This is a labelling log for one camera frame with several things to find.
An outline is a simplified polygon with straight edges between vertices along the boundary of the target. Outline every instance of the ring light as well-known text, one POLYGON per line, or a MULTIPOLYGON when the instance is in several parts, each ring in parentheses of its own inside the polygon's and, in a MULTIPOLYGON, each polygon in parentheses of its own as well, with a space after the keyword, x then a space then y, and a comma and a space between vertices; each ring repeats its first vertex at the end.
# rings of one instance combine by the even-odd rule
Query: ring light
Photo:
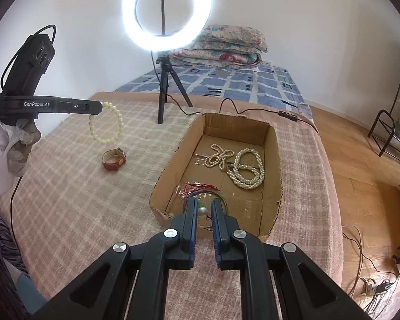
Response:
POLYGON ((154 36, 141 28, 137 20, 138 0, 123 0, 123 22, 129 37, 146 50, 165 51, 190 43, 203 29, 211 9, 211 0, 193 0, 194 11, 187 25, 171 36, 154 36))

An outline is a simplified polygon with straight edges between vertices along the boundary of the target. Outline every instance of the metal rack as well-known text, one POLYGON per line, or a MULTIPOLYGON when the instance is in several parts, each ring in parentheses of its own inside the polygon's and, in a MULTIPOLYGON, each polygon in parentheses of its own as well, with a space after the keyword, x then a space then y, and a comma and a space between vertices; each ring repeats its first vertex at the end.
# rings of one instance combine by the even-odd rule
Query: metal rack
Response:
POLYGON ((400 137, 395 134, 395 120, 391 116, 391 114, 393 113, 393 110, 394 110, 394 107, 395 107, 395 103, 397 102, 397 98, 398 98, 399 94, 400 94, 400 83, 398 84, 397 93, 395 95, 394 102, 393 102, 393 105, 391 106, 390 111, 389 112, 387 112, 386 110, 380 110, 379 111, 379 113, 376 116, 376 119, 375 119, 375 121, 374 121, 374 123, 372 125, 372 128, 370 129, 370 131, 369 131, 369 133, 367 135, 369 138, 372 137, 373 140, 375 141, 376 145, 378 146, 378 148, 379 148, 378 156, 379 157, 381 157, 385 153, 385 154, 391 155, 393 158, 397 159, 398 161, 400 161, 400 148, 398 148, 394 144, 390 144, 390 143, 391 143, 391 141, 394 140, 395 143, 400 144, 400 137), (385 114, 387 117, 389 117, 389 119, 391 120, 392 126, 388 125, 386 122, 384 122, 381 119, 381 116, 383 114, 385 114), (388 133, 388 135, 389 135, 388 139, 384 140, 380 136, 378 136, 376 133, 374 133, 376 125, 378 124, 378 122, 382 125, 382 127, 388 133))
POLYGON ((395 120, 391 116, 390 113, 388 113, 386 110, 380 110, 378 115, 376 116, 376 119, 372 125, 372 128, 370 129, 367 136, 372 137, 373 140, 375 141, 376 145, 378 146, 378 148, 379 148, 378 156, 379 157, 381 157, 385 153, 385 154, 391 155, 393 158, 400 161, 400 155, 396 155, 396 153, 391 152, 392 150, 395 150, 400 154, 400 148, 397 148, 395 145, 390 144, 393 139, 395 139, 397 142, 400 143, 400 137, 395 134, 395 120), (390 120, 392 122, 392 126, 388 125, 386 122, 384 122, 381 119, 382 114, 385 114, 390 118, 390 120), (378 122, 383 126, 385 131, 389 134, 387 140, 382 139, 380 136, 378 136, 374 133, 374 130, 375 130, 378 122))

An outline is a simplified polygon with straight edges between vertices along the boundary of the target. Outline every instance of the white wall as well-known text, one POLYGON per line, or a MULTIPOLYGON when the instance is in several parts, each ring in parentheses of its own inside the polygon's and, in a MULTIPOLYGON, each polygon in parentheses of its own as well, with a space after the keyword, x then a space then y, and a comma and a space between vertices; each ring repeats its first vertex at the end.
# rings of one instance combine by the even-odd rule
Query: white wall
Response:
POLYGON ((389 0, 213 0, 210 23, 264 33, 264 59, 305 99, 371 126, 400 80, 400 15, 389 0))
MULTIPOLYGON (((159 33, 159 0, 140 0, 141 24, 159 33)), ((191 0, 166 0, 166 29, 182 26, 191 0)), ((121 0, 17 0, 0 23, 0 76, 25 38, 58 27, 57 50, 38 95, 87 98, 151 70, 124 32, 121 0)), ((307 100, 370 126, 389 109, 400 78, 400 16, 388 0, 213 0, 209 24, 264 33, 267 61, 286 67, 307 100)), ((50 131, 65 116, 43 115, 50 131)))

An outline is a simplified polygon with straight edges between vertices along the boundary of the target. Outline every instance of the pearl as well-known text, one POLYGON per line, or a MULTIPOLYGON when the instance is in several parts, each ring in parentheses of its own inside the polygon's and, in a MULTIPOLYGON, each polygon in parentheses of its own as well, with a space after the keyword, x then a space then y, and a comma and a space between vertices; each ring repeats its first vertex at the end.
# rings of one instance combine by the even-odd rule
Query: pearl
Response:
POLYGON ((89 130, 90 130, 90 134, 92 135, 93 139, 94 139, 95 141, 97 141, 98 143, 101 143, 101 144, 114 143, 114 142, 117 141, 117 140, 122 136, 122 134, 123 134, 123 127, 124 127, 124 124, 123 124, 123 117, 122 117, 122 114, 120 113, 120 111, 116 108, 116 106, 113 106, 112 103, 101 102, 101 104, 102 104, 102 106, 103 106, 104 108, 109 108, 109 109, 111 109, 111 111, 117 116, 117 119, 118 119, 118 133, 117 133, 116 136, 114 136, 113 138, 110 138, 110 139, 103 139, 103 138, 98 137, 98 135, 95 134, 95 126, 94 126, 94 124, 93 124, 93 118, 94 118, 94 116, 93 116, 93 115, 89 115, 89 126, 90 126, 89 130))
POLYGON ((200 207, 199 209, 197 209, 197 214, 199 216, 207 216, 209 214, 209 211, 206 207, 200 207))

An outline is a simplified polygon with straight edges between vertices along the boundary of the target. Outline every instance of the red string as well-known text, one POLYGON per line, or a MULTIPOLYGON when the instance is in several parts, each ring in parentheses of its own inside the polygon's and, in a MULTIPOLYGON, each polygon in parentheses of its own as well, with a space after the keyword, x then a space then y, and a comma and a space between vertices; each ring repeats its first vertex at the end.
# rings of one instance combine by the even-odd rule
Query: red string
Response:
POLYGON ((213 190, 213 191, 219 191, 219 189, 216 186, 213 186, 213 185, 200 184, 200 183, 186 183, 185 186, 184 186, 184 189, 179 192, 179 195, 182 198, 187 198, 193 192, 198 191, 198 190, 203 190, 203 189, 210 189, 210 190, 213 190))

